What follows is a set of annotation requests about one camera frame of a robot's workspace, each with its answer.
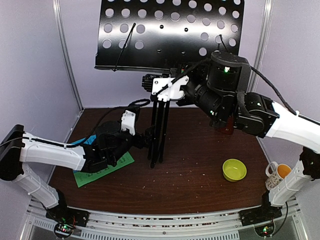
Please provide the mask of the blue sheet music page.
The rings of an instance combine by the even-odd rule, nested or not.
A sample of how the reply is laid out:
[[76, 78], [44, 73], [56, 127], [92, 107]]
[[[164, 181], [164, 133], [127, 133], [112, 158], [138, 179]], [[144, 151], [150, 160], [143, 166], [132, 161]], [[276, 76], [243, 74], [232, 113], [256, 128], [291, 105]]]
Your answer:
[[79, 143], [85, 144], [85, 145], [92, 145], [95, 140], [96, 140], [96, 135], [94, 134], [94, 135], [91, 135], [86, 141], [85, 141], [85, 138], [82, 138], [72, 142], [71, 145], [77, 145]]

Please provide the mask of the green sheet music page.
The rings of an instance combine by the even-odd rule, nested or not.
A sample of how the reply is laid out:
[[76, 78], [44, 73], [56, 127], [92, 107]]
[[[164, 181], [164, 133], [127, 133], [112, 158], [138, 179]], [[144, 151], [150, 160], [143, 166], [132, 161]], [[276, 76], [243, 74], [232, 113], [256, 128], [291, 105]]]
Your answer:
[[91, 182], [94, 182], [134, 162], [135, 160], [133, 159], [131, 154], [129, 152], [126, 152], [117, 162], [116, 166], [108, 166], [107, 168], [94, 173], [85, 173], [85, 172], [80, 172], [75, 170], [73, 170], [72, 172], [73, 172], [77, 187], [81, 188]]

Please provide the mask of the black music stand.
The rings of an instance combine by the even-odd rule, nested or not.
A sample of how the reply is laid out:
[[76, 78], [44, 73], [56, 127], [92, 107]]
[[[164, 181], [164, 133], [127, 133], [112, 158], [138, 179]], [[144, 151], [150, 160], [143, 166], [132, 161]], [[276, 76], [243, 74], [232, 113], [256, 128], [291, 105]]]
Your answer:
[[95, 68], [174, 76], [213, 51], [239, 53], [242, 0], [104, 0]]

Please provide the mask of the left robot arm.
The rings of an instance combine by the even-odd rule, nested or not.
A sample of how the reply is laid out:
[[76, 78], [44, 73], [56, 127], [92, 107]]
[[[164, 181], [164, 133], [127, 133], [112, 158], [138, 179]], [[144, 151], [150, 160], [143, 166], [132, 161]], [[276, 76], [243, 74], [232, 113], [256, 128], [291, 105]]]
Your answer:
[[51, 142], [37, 138], [17, 124], [0, 144], [0, 178], [19, 184], [38, 199], [47, 213], [61, 222], [69, 221], [73, 213], [64, 194], [45, 183], [28, 165], [42, 163], [61, 166], [82, 173], [97, 173], [115, 167], [131, 147], [148, 148], [152, 133], [137, 133], [118, 121], [107, 121], [97, 128], [92, 143]]

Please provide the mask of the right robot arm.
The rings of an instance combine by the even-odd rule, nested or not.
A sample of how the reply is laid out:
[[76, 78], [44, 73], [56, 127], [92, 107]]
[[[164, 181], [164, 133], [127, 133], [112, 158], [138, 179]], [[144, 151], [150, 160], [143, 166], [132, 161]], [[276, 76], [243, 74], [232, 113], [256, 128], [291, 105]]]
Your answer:
[[293, 110], [282, 99], [272, 99], [247, 90], [251, 73], [257, 70], [246, 58], [230, 52], [213, 52], [210, 58], [182, 66], [173, 78], [147, 74], [142, 87], [153, 102], [152, 140], [148, 150], [151, 166], [163, 160], [167, 118], [172, 101], [178, 106], [195, 105], [210, 117], [215, 129], [234, 129], [259, 138], [284, 139], [303, 147], [295, 168], [263, 194], [261, 206], [242, 210], [243, 219], [266, 221], [279, 216], [283, 205], [308, 181], [320, 177], [320, 124]]

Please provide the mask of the wooden metronome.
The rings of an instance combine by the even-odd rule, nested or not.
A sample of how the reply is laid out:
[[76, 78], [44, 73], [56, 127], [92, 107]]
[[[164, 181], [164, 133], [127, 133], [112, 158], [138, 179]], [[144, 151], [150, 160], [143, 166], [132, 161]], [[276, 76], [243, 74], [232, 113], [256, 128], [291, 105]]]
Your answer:
[[216, 129], [219, 133], [225, 135], [232, 135], [234, 133], [234, 117], [233, 115], [229, 116], [225, 126], [219, 127]]

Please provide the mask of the lime green bowl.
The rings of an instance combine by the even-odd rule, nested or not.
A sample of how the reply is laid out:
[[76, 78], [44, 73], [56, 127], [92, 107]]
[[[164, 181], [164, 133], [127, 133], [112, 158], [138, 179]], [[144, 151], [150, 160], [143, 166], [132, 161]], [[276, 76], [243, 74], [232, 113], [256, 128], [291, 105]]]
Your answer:
[[222, 165], [222, 174], [229, 182], [238, 182], [247, 175], [246, 165], [235, 158], [227, 159]]

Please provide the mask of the white patterned mug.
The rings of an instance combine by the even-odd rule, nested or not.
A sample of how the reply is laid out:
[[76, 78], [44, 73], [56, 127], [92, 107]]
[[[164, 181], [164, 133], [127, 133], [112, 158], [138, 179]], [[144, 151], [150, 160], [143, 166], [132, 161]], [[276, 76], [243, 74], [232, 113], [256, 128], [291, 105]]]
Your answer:
[[292, 168], [286, 164], [278, 164], [275, 161], [270, 162], [265, 169], [265, 174], [267, 176], [267, 180], [265, 181], [266, 189], [270, 191], [275, 188], [291, 173], [291, 171]]

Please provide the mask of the right aluminium frame post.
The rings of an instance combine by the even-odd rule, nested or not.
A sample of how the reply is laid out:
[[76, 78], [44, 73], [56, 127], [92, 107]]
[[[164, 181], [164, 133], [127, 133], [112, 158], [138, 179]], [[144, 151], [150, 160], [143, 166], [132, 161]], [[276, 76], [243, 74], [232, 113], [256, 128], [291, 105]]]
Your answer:
[[245, 0], [241, 50], [257, 70], [263, 66], [271, 30], [273, 0]]

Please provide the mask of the aluminium frame post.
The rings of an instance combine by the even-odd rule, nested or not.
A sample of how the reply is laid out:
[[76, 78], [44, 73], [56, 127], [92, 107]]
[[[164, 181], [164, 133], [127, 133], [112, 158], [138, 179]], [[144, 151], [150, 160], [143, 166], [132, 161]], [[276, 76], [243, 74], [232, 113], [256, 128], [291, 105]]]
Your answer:
[[84, 106], [80, 97], [80, 93], [77, 87], [77, 83], [75, 80], [74, 76], [74, 71], [72, 68], [72, 63], [70, 59], [70, 54], [67, 46], [67, 40], [66, 40], [66, 34], [65, 34], [65, 29], [64, 29], [64, 23], [63, 23], [63, 16], [62, 16], [62, 11], [61, 11], [61, 1], [60, 0], [53, 0], [52, 1], [52, 7], [53, 7], [53, 13], [54, 13], [54, 18], [55, 22], [57, 25], [57, 30], [59, 34], [59, 40], [60, 40], [60, 45], [61, 45], [61, 50], [62, 50], [62, 55], [63, 55], [63, 60], [64, 60], [64, 65], [68, 77], [68, 81], [71, 86], [71, 91], [73, 93], [73, 96], [76, 101], [77, 108], [79, 112], [83, 112]]
[[263, 66], [271, 30], [273, 0], [245, 0], [241, 50], [257, 70]]

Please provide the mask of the front aluminium rail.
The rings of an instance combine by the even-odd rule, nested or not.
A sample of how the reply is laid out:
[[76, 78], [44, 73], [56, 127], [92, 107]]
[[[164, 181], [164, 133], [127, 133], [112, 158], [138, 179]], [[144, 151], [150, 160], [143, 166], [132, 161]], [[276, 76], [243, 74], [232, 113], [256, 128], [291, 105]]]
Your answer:
[[243, 225], [239, 209], [190, 214], [147, 215], [89, 211], [86, 226], [71, 240], [263, 240], [262, 230], [275, 228], [273, 240], [308, 240], [308, 230], [295, 198], [275, 220]]

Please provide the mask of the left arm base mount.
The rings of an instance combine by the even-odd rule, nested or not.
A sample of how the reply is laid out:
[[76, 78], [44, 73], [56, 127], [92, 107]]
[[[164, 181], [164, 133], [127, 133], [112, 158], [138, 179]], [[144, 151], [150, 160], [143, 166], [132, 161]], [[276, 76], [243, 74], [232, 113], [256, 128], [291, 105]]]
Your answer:
[[86, 210], [68, 207], [65, 195], [60, 190], [57, 190], [57, 194], [58, 205], [53, 208], [43, 207], [46, 211], [46, 218], [56, 222], [53, 233], [59, 239], [64, 240], [73, 234], [76, 227], [87, 226], [90, 213]]

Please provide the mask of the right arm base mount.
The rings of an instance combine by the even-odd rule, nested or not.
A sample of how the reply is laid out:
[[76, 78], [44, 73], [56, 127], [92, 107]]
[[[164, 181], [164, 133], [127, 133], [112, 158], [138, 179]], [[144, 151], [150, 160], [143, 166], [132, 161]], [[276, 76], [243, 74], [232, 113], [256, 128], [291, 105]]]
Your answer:
[[269, 201], [269, 195], [261, 197], [261, 205], [239, 212], [242, 226], [255, 225], [258, 236], [263, 238], [273, 237], [277, 232], [274, 220], [282, 216], [282, 207], [274, 207]]

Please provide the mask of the left aluminium frame post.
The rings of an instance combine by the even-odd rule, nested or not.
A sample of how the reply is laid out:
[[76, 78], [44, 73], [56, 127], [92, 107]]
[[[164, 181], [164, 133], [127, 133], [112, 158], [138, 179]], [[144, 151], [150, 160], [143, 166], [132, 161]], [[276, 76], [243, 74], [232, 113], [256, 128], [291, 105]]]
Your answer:
[[61, 1], [60, 0], [53, 0], [52, 1], [52, 7], [53, 7], [53, 13], [54, 13], [54, 18], [55, 22], [57, 25], [57, 30], [59, 34], [59, 40], [60, 40], [60, 45], [61, 45], [61, 50], [62, 50], [62, 55], [63, 55], [63, 60], [64, 60], [64, 65], [68, 77], [68, 81], [71, 86], [71, 91], [73, 93], [73, 96], [76, 101], [77, 108], [79, 112], [83, 112], [84, 106], [80, 97], [80, 93], [77, 87], [77, 83], [75, 80], [74, 76], [74, 71], [72, 68], [72, 63], [70, 59], [70, 54], [67, 46], [67, 40], [66, 40], [66, 34], [65, 34], [65, 29], [64, 29], [64, 23], [63, 23], [63, 16], [62, 16], [62, 11], [61, 11]]

